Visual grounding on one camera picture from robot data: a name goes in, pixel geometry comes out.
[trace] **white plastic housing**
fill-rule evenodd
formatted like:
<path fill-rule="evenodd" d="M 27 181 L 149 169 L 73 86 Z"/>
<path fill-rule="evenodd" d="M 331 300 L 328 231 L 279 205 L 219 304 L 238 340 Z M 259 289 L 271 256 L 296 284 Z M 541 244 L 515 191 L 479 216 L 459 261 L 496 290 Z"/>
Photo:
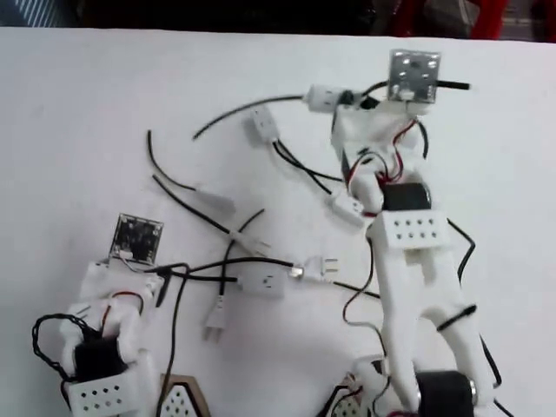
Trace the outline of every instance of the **white plastic housing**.
<path fill-rule="evenodd" d="M 251 111 L 251 119 L 261 140 L 272 143 L 280 138 L 280 131 L 267 106 L 259 106 Z"/>
<path fill-rule="evenodd" d="M 365 223 L 363 205 L 348 195 L 346 191 L 336 190 L 328 199 L 328 205 L 340 218 L 358 228 Z"/>
<path fill-rule="evenodd" d="M 157 372 L 146 351 L 120 375 L 68 386 L 75 417 L 108 417 L 118 414 L 152 417 L 159 389 Z"/>
<path fill-rule="evenodd" d="M 201 417 L 189 398 L 188 390 L 174 385 L 162 404 L 161 417 Z"/>
<path fill-rule="evenodd" d="M 346 89 L 314 84 L 303 97 L 310 111 L 316 113 L 334 113 L 340 100 L 341 93 Z"/>

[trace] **electrical plug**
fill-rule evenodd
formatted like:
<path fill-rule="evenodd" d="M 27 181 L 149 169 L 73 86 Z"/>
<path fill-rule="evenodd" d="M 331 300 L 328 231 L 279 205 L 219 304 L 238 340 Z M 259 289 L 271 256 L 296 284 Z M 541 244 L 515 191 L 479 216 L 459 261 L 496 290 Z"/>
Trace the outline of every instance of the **electrical plug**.
<path fill-rule="evenodd" d="M 218 343 L 225 328 L 226 304 L 224 303 L 224 295 L 218 295 L 216 304 L 205 321 L 204 339 L 207 340 L 214 332 L 216 343 Z"/>
<path fill-rule="evenodd" d="M 229 236 L 252 256 L 267 256 L 269 244 L 235 230 L 230 230 Z"/>
<path fill-rule="evenodd" d="M 251 111 L 259 138 L 265 143 L 274 143 L 280 138 L 280 131 L 267 106 L 259 106 Z"/>
<path fill-rule="evenodd" d="M 340 266 L 336 258 L 311 256 L 298 268 L 302 270 L 300 278 L 304 281 L 334 282 L 338 277 Z"/>

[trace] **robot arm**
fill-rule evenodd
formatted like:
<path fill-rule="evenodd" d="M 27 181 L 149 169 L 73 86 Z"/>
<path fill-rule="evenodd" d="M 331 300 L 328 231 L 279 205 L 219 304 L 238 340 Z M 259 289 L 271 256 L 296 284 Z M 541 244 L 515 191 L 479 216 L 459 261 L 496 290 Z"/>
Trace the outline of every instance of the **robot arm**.
<path fill-rule="evenodd" d="M 363 109 L 356 99 L 346 103 L 336 93 L 332 110 L 331 142 L 347 191 L 362 203 L 367 216 L 374 217 L 367 238 L 381 291 L 389 376 L 366 362 L 358 362 L 354 371 L 367 405 L 375 413 L 380 410 L 378 415 L 405 410 L 471 417 L 493 402 L 493 384 L 473 316 L 476 307 L 461 291 L 447 218 L 439 211 L 433 178 L 412 137 L 415 111 L 434 102 L 439 64 L 439 54 L 393 51 L 388 101 Z M 316 89 L 308 95 L 309 108 L 319 108 L 310 102 L 319 97 Z M 410 273 L 414 264 L 420 265 L 422 276 Z M 415 372 L 413 347 L 421 317 L 446 339 L 457 372 Z"/>

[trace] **wire connector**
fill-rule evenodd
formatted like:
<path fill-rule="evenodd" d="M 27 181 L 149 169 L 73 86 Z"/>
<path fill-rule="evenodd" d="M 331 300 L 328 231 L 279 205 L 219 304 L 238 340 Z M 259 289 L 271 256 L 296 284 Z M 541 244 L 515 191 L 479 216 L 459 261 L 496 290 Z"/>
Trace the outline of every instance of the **wire connector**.
<path fill-rule="evenodd" d="M 270 248 L 267 243 L 235 230 L 230 230 L 229 236 L 252 256 L 267 256 L 267 251 Z"/>
<path fill-rule="evenodd" d="M 214 333 L 215 341 L 218 343 L 222 332 L 226 328 L 226 304 L 224 295 L 218 295 L 216 304 L 205 321 L 204 339 L 207 340 Z"/>
<path fill-rule="evenodd" d="M 251 120 L 255 124 L 260 139 L 265 143 L 274 143 L 280 138 L 280 131 L 267 106 L 259 106 L 251 111 Z"/>
<path fill-rule="evenodd" d="M 209 206 L 219 209 L 222 213 L 233 214 L 235 212 L 235 203 L 231 198 L 215 192 L 207 186 L 197 187 L 195 195 L 202 202 Z"/>
<path fill-rule="evenodd" d="M 340 266 L 336 258 L 311 256 L 301 266 L 303 272 L 300 278 L 304 281 L 334 282 L 338 278 Z"/>
<path fill-rule="evenodd" d="M 332 211 L 346 222 L 350 222 L 358 228 L 362 227 L 365 223 L 363 219 L 363 205 L 345 191 L 335 191 L 327 199 L 327 203 Z"/>

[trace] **power cord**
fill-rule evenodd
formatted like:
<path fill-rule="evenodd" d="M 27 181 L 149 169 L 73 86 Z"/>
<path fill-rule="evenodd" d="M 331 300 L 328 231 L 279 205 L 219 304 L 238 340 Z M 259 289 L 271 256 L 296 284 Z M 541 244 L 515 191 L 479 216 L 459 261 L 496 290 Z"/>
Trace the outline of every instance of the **power cord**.
<path fill-rule="evenodd" d="M 213 120 L 205 124 L 203 127 L 201 127 L 199 130 L 195 132 L 195 134 L 193 135 L 193 140 L 198 139 L 199 136 L 201 136 L 204 132 L 206 132 L 208 129 L 213 127 L 218 122 L 224 120 L 227 117 L 235 115 L 236 113 L 239 113 L 243 110 L 251 109 L 253 107 L 260 106 L 261 104 L 266 104 L 266 103 L 294 102 L 300 100 L 303 100 L 303 95 L 269 97 L 269 98 L 263 98 L 262 100 L 257 100 L 255 102 L 243 104 L 240 107 L 236 107 L 235 109 L 222 113 L 218 117 L 214 118 Z"/>

